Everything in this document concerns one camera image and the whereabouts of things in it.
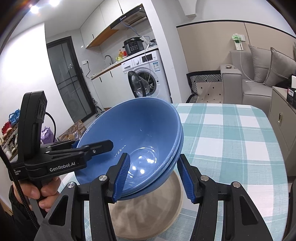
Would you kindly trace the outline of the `person's left hand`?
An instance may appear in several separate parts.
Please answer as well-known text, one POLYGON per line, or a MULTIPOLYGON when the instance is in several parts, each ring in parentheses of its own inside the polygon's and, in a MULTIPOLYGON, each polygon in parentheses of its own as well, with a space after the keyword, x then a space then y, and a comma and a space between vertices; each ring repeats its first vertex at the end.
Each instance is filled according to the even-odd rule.
POLYGON ((60 177, 53 177, 51 182, 43 186, 41 189, 38 189, 35 185, 28 182, 19 181, 19 184, 26 197, 38 200, 43 196, 44 199, 39 201, 39 207, 46 212, 49 212, 59 196, 58 188, 61 184, 61 179, 60 177))

